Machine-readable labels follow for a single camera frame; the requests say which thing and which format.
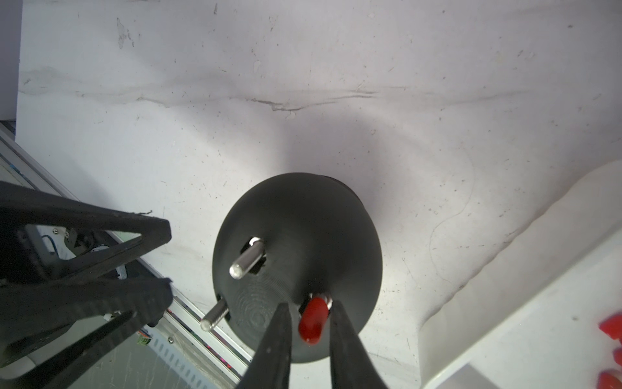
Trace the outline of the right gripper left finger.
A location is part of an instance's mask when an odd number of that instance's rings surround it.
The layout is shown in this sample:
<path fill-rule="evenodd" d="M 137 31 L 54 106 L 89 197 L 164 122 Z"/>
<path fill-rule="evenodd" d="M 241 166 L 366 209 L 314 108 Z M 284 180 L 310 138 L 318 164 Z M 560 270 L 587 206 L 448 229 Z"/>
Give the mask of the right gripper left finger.
<path fill-rule="evenodd" d="M 292 343 L 293 327 L 289 306 L 280 303 L 236 388 L 288 389 Z"/>

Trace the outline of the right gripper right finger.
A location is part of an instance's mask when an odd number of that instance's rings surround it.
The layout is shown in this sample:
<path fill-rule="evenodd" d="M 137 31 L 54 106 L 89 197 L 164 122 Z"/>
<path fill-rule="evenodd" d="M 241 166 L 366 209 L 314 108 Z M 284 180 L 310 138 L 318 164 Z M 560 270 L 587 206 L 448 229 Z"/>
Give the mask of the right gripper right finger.
<path fill-rule="evenodd" d="M 384 388 L 341 301 L 330 310 L 330 375 L 333 388 Z"/>

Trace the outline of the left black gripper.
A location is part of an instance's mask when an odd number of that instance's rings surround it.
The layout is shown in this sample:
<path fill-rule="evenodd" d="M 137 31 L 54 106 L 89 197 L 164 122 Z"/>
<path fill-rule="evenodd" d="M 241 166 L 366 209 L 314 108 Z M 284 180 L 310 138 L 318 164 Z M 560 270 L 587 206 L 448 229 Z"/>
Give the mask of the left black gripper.
<path fill-rule="evenodd" d="M 109 272 L 170 242 L 165 219 L 115 211 L 72 199 L 1 183 L 1 359 L 27 338 L 55 332 L 81 319 L 120 315 L 66 346 L 3 388 L 68 388 L 96 362 L 147 324 L 159 320 L 173 302 L 169 279 L 63 280 L 64 272 Z M 104 251 L 66 263 L 49 251 L 34 225 L 137 233 Z"/>

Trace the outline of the red screw sleeve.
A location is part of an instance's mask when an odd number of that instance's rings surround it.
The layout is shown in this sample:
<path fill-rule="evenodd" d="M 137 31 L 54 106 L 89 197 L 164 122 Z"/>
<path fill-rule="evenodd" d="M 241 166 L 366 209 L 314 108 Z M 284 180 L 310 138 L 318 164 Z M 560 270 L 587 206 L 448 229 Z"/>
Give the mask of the red screw sleeve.
<path fill-rule="evenodd" d="M 298 324 L 298 333 L 308 345 L 316 345 L 322 338 L 323 329 L 330 314 L 328 299 L 323 295 L 314 295 L 304 306 Z"/>

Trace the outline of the black round screw base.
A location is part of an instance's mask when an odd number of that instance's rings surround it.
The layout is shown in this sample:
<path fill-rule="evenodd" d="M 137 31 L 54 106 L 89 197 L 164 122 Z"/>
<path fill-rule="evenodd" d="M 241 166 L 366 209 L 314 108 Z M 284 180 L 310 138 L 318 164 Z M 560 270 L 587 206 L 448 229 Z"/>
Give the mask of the black round screw base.
<path fill-rule="evenodd" d="M 229 268 L 249 247 L 265 256 L 241 280 Z M 226 322 L 256 349 L 280 303 L 294 324 L 305 304 L 322 294 L 341 301 L 354 329 L 369 321 L 382 286 L 382 249 L 358 196 L 340 181 L 312 173 L 285 173 L 247 191 L 226 215 L 215 241 L 215 296 L 228 303 Z"/>

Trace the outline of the silver protruding screw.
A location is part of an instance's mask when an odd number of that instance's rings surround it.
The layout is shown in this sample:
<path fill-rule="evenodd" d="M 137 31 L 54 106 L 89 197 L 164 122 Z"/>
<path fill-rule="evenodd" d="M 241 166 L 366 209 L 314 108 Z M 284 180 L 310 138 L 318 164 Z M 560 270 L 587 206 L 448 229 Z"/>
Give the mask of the silver protruding screw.
<path fill-rule="evenodd" d="M 211 332 L 229 314 L 228 303 L 224 298 L 212 306 L 200 321 L 200 327 L 204 332 Z"/>
<path fill-rule="evenodd" d="M 265 243 L 260 238 L 251 238 L 249 247 L 230 266 L 230 277 L 234 280 L 241 280 L 264 256 Z"/>

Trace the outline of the pile of red sleeves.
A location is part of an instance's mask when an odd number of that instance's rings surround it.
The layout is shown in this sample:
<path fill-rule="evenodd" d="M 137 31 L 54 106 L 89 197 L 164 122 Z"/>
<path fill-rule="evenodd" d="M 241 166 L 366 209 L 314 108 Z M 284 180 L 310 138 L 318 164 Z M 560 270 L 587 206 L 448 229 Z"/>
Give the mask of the pile of red sleeves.
<path fill-rule="evenodd" d="M 611 340 L 612 350 L 607 361 L 612 365 L 599 373 L 595 387 L 621 389 L 621 312 L 618 311 L 601 321 L 599 330 Z"/>

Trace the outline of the white plastic tray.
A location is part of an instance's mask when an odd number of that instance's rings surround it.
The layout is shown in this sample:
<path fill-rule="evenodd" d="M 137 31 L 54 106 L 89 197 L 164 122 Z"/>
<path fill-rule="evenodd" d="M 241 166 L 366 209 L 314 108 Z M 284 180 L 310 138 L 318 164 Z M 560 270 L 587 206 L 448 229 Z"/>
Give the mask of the white plastic tray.
<path fill-rule="evenodd" d="M 621 163 L 588 173 L 423 325 L 424 388 L 593 388 L 621 310 Z"/>

